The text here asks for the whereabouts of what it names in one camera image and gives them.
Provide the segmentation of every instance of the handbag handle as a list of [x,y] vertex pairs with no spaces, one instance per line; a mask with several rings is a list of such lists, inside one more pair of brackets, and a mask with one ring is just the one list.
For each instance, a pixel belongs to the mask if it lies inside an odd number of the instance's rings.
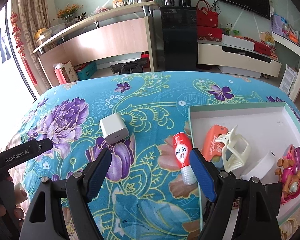
[[202,1],[202,2],[204,2],[206,5],[207,5],[207,9],[208,9],[208,11],[211,11],[211,6],[210,6],[210,4],[206,1],[206,0],[199,0],[198,2],[197,2],[197,8],[199,9],[199,2],[200,1]]

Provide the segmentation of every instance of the bottle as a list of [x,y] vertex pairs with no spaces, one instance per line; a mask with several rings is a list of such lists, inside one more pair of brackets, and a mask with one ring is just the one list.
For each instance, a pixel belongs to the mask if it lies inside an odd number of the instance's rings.
[[184,184],[192,185],[197,181],[189,162],[189,154],[192,150],[192,143],[188,136],[183,133],[177,133],[173,136],[173,149]]

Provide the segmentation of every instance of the patterned curtain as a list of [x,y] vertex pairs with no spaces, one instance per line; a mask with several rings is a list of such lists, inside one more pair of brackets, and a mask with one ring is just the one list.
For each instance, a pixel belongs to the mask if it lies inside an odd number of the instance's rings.
[[[36,48],[34,36],[37,31],[42,28],[48,29],[51,27],[48,18],[47,0],[18,0],[18,11],[23,34],[26,38],[25,44],[31,53],[34,66],[38,71],[40,78],[47,86],[47,89],[49,89],[51,86],[38,60],[40,53],[36,52],[35,54],[32,54],[32,51]],[[53,45],[46,46],[45,50],[52,49],[53,47]]]

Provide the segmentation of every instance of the charger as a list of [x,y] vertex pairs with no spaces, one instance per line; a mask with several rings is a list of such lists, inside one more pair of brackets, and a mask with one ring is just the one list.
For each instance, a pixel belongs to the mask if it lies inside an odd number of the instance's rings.
[[114,144],[129,135],[129,131],[118,113],[102,118],[100,127],[108,144]]

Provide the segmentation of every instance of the black cabinet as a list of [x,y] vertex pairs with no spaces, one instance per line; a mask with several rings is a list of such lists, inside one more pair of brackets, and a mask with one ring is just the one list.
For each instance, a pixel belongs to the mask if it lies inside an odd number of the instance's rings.
[[194,7],[160,7],[166,71],[195,71],[198,57]]

